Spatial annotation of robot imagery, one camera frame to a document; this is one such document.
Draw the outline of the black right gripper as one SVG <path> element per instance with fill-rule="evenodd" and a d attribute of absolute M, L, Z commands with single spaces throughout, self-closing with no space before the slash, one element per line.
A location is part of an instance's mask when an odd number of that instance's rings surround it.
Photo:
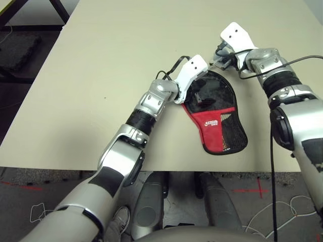
<path fill-rule="evenodd" d="M 230 52 L 228 44 L 225 41 L 222 41 L 216 48 L 214 56 L 209 60 L 209 65 L 215 65 L 221 70 L 226 70 L 229 67 L 238 69 L 237 59 Z"/>

